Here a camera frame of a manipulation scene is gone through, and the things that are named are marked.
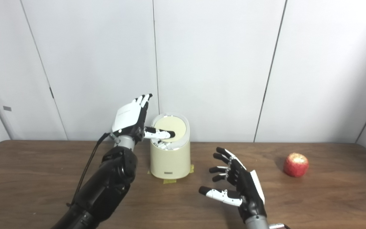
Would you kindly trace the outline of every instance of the round lid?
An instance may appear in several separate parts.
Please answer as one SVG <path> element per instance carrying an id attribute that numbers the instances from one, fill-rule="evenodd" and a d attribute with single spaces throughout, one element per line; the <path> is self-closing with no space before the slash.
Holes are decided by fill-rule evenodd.
<path id="1" fill-rule="evenodd" d="M 189 122 L 181 114 L 164 113 L 155 117 L 152 127 L 174 131 L 176 136 L 170 139 L 151 139 L 151 142 L 163 150 L 176 150 L 184 146 L 190 138 Z"/>

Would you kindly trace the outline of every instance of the cable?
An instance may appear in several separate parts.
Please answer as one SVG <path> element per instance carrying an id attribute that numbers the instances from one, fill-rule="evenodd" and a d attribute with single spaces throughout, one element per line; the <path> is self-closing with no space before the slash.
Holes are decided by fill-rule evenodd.
<path id="1" fill-rule="evenodd" d="M 110 135 L 110 133 L 104 133 L 104 134 L 103 134 L 103 136 L 101 136 L 101 138 L 97 141 L 96 146 L 94 147 L 93 152 L 91 152 L 90 158 L 88 159 L 87 164 L 86 164 L 86 165 L 85 165 L 85 167 L 84 167 L 83 173 L 81 174 L 80 181 L 78 182 L 78 185 L 77 185 L 76 191 L 75 191 L 75 193 L 74 193 L 73 199 L 72 199 L 72 201 L 71 201 L 71 204 L 67 204 L 68 206 L 71 206 L 71 205 L 73 205 L 73 204 L 74 204 L 74 201 L 75 201 L 75 199 L 76 199 L 76 194 L 80 191 L 81 185 L 83 184 L 84 176 L 85 176 L 85 174 L 87 173 L 88 167 L 90 166 L 90 163 L 91 163 L 91 161 L 92 161 L 92 160 L 93 160 L 93 158 L 94 158 L 94 155 L 96 154 L 96 151 L 97 151 L 97 149 L 98 149 L 98 146 L 99 146 L 99 145 L 103 142 L 103 140 L 104 140 L 104 139 L 106 139 L 109 135 Z"/>

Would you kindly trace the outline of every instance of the robotic arm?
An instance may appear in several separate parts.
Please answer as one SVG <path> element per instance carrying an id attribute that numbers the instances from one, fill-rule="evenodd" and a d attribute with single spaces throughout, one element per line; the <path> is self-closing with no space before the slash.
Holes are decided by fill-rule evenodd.
<path id="1" fill-rule="evenodd" d="M 236 187 L 236 191 L 212 189 L 201 186 L 199 193 L 212 199 L 238 207 L 240 216 L 247 229 L 278 229 L 288 228 L 279 223 L 268 225 L 265 211 L 265 197 L 255 170 L 248 172 L 241 161 L 226 149 L 217 147 L 213 157 L 228 166 L 210 168 L 210 173 L 220 172 L 212 178 L 214 182 L 227 180 Z"/>
<path id="2" fill-rule="evenodd" d="M 84 186 L 80 190 L 77 188 L 69 210 L 52 229 L 97 228 L 112 215 L 135 179 L 138 159 L 133 153 L 134 146 L 144 137 L 166 139 L 175 135 L 173 131 L 144 126 L 151 96 L 142 95 L 118 110 L 112 132 L 99 139 L 93 154 L 107 136 L 114 139 L 114 148 L 103 156 L 99 169 Z"/>

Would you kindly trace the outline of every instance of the apple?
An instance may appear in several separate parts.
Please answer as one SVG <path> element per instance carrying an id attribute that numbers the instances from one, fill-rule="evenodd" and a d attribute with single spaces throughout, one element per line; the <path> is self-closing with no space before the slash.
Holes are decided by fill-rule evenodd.
<path id="1" fill-rule="evenodd" d="M 283 171 L 291 177 L 303 176 L 309 168 L 308 159 L 301 154 L 291 153 L 283 164 Z"/>

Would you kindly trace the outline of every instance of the robotic finger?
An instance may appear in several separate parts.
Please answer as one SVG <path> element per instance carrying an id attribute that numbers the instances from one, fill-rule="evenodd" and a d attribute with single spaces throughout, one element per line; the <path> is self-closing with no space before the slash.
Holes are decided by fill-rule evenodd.
<path id="1" fill-rule="evenodd" d="M 228 167 L 226 166 L 216 166 L 216 167 L 212 167 L 209 169 L 210 173 L 217 173 L 217 172 L 222 172 L 225 173 L 227 172 Z"/>
<path id="2" fill-rule="evenodd" d="M 226 156 L 227 158 L 231 158 L 232 156 L 235 156 L 233 153 L 231 153 L 230 151 L 228 151 L 227 149 L 221 148 L 221 147 L 217 147 L 215 149 L 218 153 Z"/>
<path id="3" fill-rule="evenodd" d="M 141 95 L 136 99 L 136 103 L 138 103 L 139 105 L 141 105 L 142 99 L 144 98 L 145 95 Z"/>
<path id="4" fill-rule="evenodd" d="M 164 142 L 164 141 L 162 141 L 162 140 L 159 140 L 158 141 L 158 147 L 160 148 L 160 149 L 166 149 L 169 145 L 171 144 L 171 142 Z"/>
<path id="5" fill-rule="evenodd" d="M 212 199 L 223 202 L 225 204 L 237 207 L 239 207 L 242 204 L 242 198 L 240 197 L 240 194 L 237 191 L 212 189 L 209 187 L 201 186 L 199 189 L 199 193 L 205 195 L 206 197 L 210 197 Z"/>
<path id="6" fill-rule="evenodd" d="M 212 180 L 213 180 L 213 182 L 217 182 L 217 181 L 225 180 L 226 178 L 227 178 L 227 174 L 221 173 L 221 174 L 218 174 L 215 177 L 213 177 Z"/>
<path id="7" fill-rule="evenodd" d="M 141 107 L 144 107 L 151 97 L 152 97 L 152 94 L 145 95 L 145 97 L 142 99 Z"/>
<path id="8" fill-rule="evenodd" d="M 222 162 L 226 163 L 227 165 L 230 162 L 230 159 L 228 159 L 226 156 L 218 154 L 218 153 L 214 153 L 213 158 L 221 160 Z"/>
<path id="9" fill-rule="evenodd" d="M 145 126 L 144 129 L 144 138 L 146 139 L 170 139 L 176 136 L 174 131 L 164 130 L 164 129 L 155 129 L 153 127 Z"/>

